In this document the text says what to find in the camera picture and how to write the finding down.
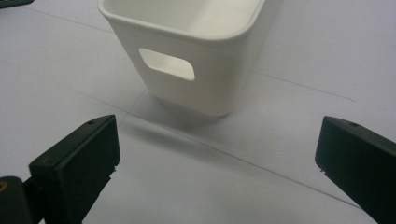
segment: bin handle cutout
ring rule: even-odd
[[[139,49],[145,64],[153,69],[188,81],[195,80],[194,69],[186,60],[149,49]]]

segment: plastic container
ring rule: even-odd
[[[210,116],[229,113],[281,0],[100,0],[148,90]]]

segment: white plastic bin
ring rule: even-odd
[[[233,109],[281,0],[100,0],[148,90],[210,116]]]

